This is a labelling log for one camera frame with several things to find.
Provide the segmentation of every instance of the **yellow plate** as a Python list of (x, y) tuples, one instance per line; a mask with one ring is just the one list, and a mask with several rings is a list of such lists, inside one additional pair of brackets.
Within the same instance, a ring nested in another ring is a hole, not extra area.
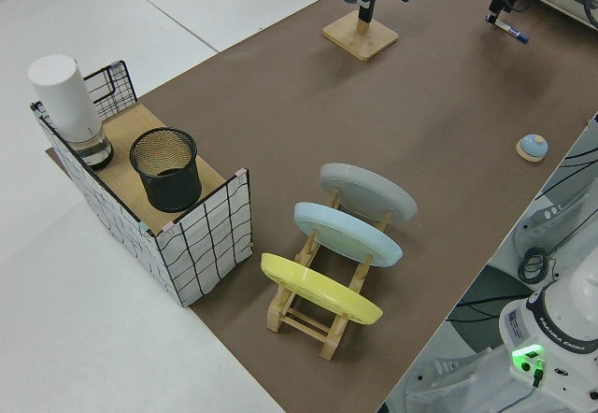
[(360, 324), (373, 324), (382, 316), (382, 310), (371, 301), (299, 263), (264, 253), (262, 271), (291, 292)]

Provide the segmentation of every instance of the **box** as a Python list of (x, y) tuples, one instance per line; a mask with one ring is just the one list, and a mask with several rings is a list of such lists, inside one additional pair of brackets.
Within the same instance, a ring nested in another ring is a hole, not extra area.
[(154, 209), (128, 162), (128, 149), (143, 132), (162, 126), (137, 103), (123, 61), (85, 78), (98, 116), (115, 150), (113, 161), (92, 170), (60, 137), (41, 102), (31, 105), (65, 172), (98, 219), (181, 306), (209, 293), (252, 253), (249, 170), (228, 179), (197, 157), (199, 201), (178, 214)]

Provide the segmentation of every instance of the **plate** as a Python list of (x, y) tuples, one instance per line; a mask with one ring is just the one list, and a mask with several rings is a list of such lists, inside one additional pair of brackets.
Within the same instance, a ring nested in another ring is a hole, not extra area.
[(320, 183), (331, 196), (338, 189), (341, 206), (369, 220), (382, 221), (390, 210), (389, 223), (403, 223), (418, 211), (409, 193), (392, 181), (355, 165), (323, 165)]
[(295, 205), (295, 223), (315, 240), (349, 259), (364, 263), (374, 256), (372, 266), (392, 266), (403, 257), (403, 251), (390, 237), (371, 224), (346, 212), (315, 203)]
[(264, 253), (262, 271), (290, 291), (352, 321), (373, 324), (382, 316), (380, 307), (370, 300), (299, 263)]

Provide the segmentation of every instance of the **wooden stand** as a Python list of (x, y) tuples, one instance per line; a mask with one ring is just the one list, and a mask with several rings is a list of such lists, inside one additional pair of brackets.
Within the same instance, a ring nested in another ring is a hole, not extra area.
[(357, 10), (324, 27), (322, 34), (362, 61), (372, 59), (399, 38), (378, 21), (361, 21)]
[[(338, 190), (333, 194), (331, 207), (338, 209)], [(384, 231), (389, 221), (392, 218), (392, 212), (386, 215), (386, 218), (377, 224), (379, 231)], [(302, 266), (309, 267), (316, 257), (320, 244), (316, 242), (316, 233), (312, 233), (304, 244), (303, 248), (295, 256), (294, 261)], [(369, 256), (364, 263), (359, 263), (357, 269), (353, 274), (353, 278), (349, 284), (349, 288), (354, 292), (359, 293), (362, 289), (365, 277), (370, 269), (373, 257)], [(336, 348), (340, 343), (345, 328), (349, 322), (347, 315), (336, 315), (333, 324), (328, 327), (319, 321), (314, 320), (308, 315), (292, 308), (292, 302), (295, 298), (295, 293), (278, 285), (278, 291), (274, 299), (268, 307), (267, 327), (272, 332), (278, 332), (280, 325), (285, 322), (295, 329), (308, 334), (322, 342), (320, 356), (328, 361), (333, 358)]]

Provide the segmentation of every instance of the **light blue plate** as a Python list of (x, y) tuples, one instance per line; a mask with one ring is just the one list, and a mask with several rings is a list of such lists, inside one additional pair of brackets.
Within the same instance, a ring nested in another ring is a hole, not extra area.
[(418, 211), (418, 205), (411, 195), (399, 186), (355, 165), (323, 165), (320, 183), (330, 195), (338, 189), (340, 205), (369, 220), (382, 221), (386, 213), (391, 211), (389, 223), (403, 223)]
[(295, 205), (295, 223), (316, 241), (353, 261), (363, 263), (372, 255), (373, 266), (392, 266), (403, 251), (391, 238), (371, 224), (331, 207), (314, 203)]

